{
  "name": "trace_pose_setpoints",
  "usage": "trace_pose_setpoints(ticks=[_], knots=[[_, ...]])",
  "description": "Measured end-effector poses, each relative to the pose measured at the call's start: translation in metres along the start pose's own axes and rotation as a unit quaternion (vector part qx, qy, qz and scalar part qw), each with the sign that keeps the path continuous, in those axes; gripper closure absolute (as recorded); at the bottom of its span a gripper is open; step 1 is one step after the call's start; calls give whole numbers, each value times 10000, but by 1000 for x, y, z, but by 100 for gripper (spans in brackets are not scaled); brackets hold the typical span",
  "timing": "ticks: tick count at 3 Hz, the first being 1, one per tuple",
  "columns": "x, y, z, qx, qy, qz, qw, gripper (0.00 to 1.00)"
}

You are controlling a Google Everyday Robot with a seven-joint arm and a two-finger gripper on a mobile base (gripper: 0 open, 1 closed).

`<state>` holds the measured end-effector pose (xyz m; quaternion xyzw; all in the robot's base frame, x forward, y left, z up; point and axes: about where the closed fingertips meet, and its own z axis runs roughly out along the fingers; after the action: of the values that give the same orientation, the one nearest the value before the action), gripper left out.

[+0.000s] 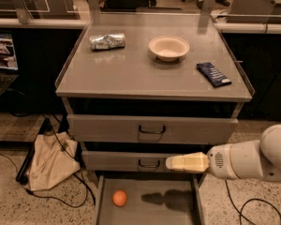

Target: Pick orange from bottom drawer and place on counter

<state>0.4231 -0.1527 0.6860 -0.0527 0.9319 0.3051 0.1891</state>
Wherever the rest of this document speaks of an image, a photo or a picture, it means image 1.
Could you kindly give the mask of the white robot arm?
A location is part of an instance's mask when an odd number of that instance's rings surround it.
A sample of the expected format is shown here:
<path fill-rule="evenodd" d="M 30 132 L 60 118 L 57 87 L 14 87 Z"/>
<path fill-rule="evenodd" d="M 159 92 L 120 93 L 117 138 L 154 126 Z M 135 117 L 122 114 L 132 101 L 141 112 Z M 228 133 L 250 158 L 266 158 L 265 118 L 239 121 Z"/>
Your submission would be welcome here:
<path fill-rule="evenodd" d="M 202 152 L 168 157 L 169 170 L 209 173 L 218 179 L 258 179 L 281 183 L 281 125 L 265 129 L 259 140 L 227 143 Z"/>

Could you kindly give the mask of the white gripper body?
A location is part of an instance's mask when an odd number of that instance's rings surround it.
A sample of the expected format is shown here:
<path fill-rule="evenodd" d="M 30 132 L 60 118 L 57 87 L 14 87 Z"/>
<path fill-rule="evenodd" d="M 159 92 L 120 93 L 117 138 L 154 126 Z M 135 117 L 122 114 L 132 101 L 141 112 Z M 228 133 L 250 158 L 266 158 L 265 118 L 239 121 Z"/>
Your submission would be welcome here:
<path fill-rule="evenodd" d="M 232 148 L 233 145 L 231 143 L 213 146 L 207 153 L 209 168 L 206 172 L 218 179 L 238 179 L 232 166 Z"/>

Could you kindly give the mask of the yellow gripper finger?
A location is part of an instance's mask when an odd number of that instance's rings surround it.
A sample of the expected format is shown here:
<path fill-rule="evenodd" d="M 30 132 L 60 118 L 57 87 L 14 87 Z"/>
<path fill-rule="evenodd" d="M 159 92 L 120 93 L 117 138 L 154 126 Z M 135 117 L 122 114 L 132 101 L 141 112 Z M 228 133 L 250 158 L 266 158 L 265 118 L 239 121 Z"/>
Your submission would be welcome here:
<path fill-rule="evenodd" d="M 204 173 L 209 168 L 210 161 L 202 152 L 166 158 L 169 170 L 185 173 Z"/>

